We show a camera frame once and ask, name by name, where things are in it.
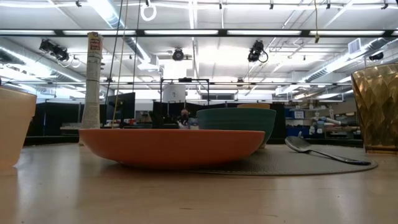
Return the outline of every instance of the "round placemat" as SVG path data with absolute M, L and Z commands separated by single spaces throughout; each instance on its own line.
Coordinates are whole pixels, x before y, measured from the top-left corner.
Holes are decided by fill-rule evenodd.
M 330 154 L 369 161 L 369 166 L 356 166 L 329 159 L 312 152 L 298 153 L 286 145 L 267 145 L 250 157 L 211 169 L 190 170 L 207 174 L 230 175 L 321 175 L 342 174 L 374 169 L 377 162 L 366 157 L 364 149 L 341 146 L 312 145 L 312 149 Z

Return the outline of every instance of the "gold glass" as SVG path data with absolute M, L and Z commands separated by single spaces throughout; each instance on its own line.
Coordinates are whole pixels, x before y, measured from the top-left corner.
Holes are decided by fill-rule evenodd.
M 398 63 L 351 76 L 366 151 L 398 152 Z

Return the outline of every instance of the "desk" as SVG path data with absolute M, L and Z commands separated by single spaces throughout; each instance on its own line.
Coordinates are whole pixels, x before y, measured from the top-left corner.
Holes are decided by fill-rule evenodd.
M 398 157 L 367 172 L 253 177 L 127 169 L 77 144 L 0 171 L 2 224 L 396 223 Z

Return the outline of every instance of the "silver spoon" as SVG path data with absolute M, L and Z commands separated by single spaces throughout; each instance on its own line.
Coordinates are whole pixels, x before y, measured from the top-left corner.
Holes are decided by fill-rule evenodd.
M 335 156 L 335 155 L 331 155 L 331 154 L 328 154 L 325 152 L 320 152 L 320 151 L 310 149 L 310 147 L 311 147 L 310 143 L 308 143 L 308 142 L 306 142 L 306 140 L 304 140 L 302 138 L 298 138 L 296 136 L 289 136 L 289 137 L 285 138 L 285 142 L 288 147 L 295 150 L 296 152 L 302 152 L 302 153 L 316 152 L 318 154 L 327 156 L 336 161 L 340 161 L 340 162 L 344 162 L 344 163 L 352 164 L 352 165 L 368 166 L 371 164 L 370 162 L 366 162 L 366 161 L 359 161 L 356 159 L 348 159 L 348 158 L 345 158 L 342 156 Z

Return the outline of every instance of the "person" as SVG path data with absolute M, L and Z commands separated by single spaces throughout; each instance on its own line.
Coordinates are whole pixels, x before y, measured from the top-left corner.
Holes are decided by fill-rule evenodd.
M 177 118 L 177 122 L 180 128 L 189 129 L 189 112 L 187 109 L 181 110 L 181 116 Z

